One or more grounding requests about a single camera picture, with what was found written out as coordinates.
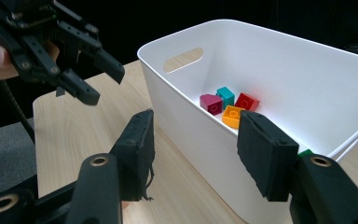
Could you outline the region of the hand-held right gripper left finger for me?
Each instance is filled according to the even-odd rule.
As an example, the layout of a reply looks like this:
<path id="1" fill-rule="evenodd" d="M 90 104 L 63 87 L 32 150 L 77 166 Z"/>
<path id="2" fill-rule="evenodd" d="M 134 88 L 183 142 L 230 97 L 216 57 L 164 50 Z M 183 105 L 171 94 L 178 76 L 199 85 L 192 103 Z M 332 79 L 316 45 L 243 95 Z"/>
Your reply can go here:
<path id="1" fill-rule="evenodd" d="M 147 189 L 154 179 L 154 111 L 133 115 L 111 151 L 117 159 L 120 199 L 127 202 L 151 200 Z"/>

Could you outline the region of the red toy block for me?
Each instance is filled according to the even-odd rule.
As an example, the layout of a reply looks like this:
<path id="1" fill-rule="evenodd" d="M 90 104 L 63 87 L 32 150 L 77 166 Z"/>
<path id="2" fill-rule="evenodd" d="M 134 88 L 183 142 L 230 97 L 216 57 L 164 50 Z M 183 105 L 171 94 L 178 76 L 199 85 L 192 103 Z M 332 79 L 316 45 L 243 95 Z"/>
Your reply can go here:
<path id="1" fill-rule="evenodd" d="M 254 98 L 252 95 L 241 92 L 235 106 L 243 108 L 249 111 L 256 111 L 260 101 Z"/>

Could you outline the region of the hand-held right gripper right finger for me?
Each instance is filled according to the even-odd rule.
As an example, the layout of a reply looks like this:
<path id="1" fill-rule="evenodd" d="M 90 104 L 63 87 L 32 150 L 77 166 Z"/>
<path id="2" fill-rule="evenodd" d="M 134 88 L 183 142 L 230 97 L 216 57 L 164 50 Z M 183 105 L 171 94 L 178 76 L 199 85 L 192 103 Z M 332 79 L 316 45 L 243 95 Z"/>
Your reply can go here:
<path id="1" fill-rule="evenodd" d="M 262 114 L 241 111 L 237 152 L 261 195 L 269 202 L 289 196 L 289 170 L 295 165 L 299 144 Z"/>

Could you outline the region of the turquoise toy block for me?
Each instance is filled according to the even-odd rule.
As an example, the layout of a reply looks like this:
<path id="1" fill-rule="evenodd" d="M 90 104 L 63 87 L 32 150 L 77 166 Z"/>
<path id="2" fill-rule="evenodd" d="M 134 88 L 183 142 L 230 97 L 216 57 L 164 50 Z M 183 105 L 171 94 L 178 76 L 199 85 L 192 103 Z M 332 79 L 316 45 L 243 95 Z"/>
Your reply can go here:
<path id="1" fill-rule="evenodd" d="M 235 94 L 228 87 L 219 88 L 216 91 L 216 95 L 222 99 L 223 108 L 226 108 L 228 105 L 234 105 Z"/>

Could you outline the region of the white plastic bin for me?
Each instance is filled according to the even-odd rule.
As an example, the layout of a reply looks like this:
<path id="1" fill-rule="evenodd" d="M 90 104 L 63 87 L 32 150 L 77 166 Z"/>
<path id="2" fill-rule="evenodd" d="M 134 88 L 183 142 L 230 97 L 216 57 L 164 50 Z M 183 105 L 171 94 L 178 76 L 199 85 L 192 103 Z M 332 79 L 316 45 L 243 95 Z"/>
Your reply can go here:
<path id="1" fill-rule="evenodd" d="M 340 161 L 358 142 L 358 55 L 249 23 L 215 20 L 138 51 L 160 129 L 249 224 L 280 224 L 237 153 L 237 132 L 200 107 L 222 87 L 247 93 L 257 112 L 299 143 Z"/>

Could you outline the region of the orange toy block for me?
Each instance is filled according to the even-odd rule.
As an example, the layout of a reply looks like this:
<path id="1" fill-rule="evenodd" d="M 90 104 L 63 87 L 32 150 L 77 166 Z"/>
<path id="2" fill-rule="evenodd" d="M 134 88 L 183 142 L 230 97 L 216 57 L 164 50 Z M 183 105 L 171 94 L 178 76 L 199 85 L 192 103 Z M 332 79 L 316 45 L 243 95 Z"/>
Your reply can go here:
<path id="1" fill-rule="evenodd" d="M 228 127 L 233 129 L 238 129 L 240 126 L 241 112 L 243 108 L 236 107 L 233 105 L 228 105 L 223 112 L 222 122 Z"/>

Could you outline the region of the magenta toy block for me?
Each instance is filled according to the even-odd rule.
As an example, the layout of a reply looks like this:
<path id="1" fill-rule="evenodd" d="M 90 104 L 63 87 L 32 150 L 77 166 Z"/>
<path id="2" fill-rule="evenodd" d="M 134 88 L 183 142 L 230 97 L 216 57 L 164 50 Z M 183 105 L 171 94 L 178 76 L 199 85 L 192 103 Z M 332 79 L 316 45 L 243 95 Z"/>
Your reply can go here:
<path id="1" fill-rule="evenodd" d="M 215 116 L 222 112 L 223 100 L 217 95 L 203 94 L 200 97 L 200 107 Z"/>

